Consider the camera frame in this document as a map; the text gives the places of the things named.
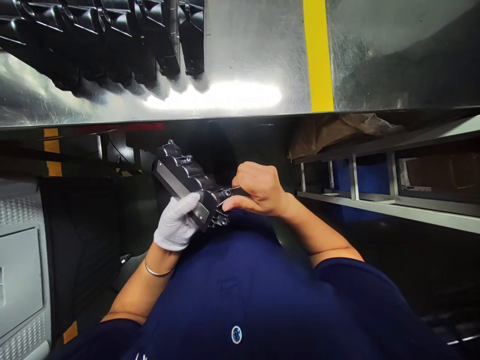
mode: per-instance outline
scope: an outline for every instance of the wrist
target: wrist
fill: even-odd
[[[289,192],[284,192],[281,199],[280,199],[280,206],[278,207],[278,213],[276,214],[282,220],[288,219],[292,213],[295,212],[295,196],[293,196]]]
[[[181,254],[181,251],[165,250],[153,242],[146,253],[145,262],[153,272],[164,274],[177,265]]]

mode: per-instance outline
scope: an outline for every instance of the silver bracelet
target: silver bracelet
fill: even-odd
[[[145,269],[150,273],[152,274],[154,277],[157,277],[157,278],[163,278],[164,276],[167,276],[168,274],[170,274],[173,270],[175,270],[175,267],[173,267],[171,270],[163,273],[163,274],[159,274],[159,273],[156,273],[156,272],[153,272],[152,270],[150,270],[150,268],[147,266],[147,259],[143,260],[143,263],[145,264]]]

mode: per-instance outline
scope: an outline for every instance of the cable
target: cable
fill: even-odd
[[[114,149],[116,150],[116,152],[130,165],[133,165],[130,161],[127,160],[127,158],[117,149],[117,147],[115,146],[114,142],[112,141],[112,139],[110,138],[110,135],[106,133],[106,146],[109,145],[109,142],[110,144],[114,147]]]

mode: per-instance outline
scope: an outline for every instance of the hand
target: hand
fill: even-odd
[[[289,207],[290,194],[282,189],[275,166],[244,162],[231,185],[240,186],[250,196],[230,197],[223,203],[223,211],[238,208],[255,214],[282,216]]]
[[[161,213],[158,228],[153,234],[153,242],[169,251],[185,249],[198,226],[187,214],[199,203],[200,194],[192,192],[180,201],[173,197]]]

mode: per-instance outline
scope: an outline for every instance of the bare hand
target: bare hand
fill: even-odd
[[[290,194],[282,189],[275,166],[244,162],[238,167],[231,185],[240,186],[250,196],[230,197],[223,203],[223,211],[237,208],[255,214],[281,216],[288,208]]]

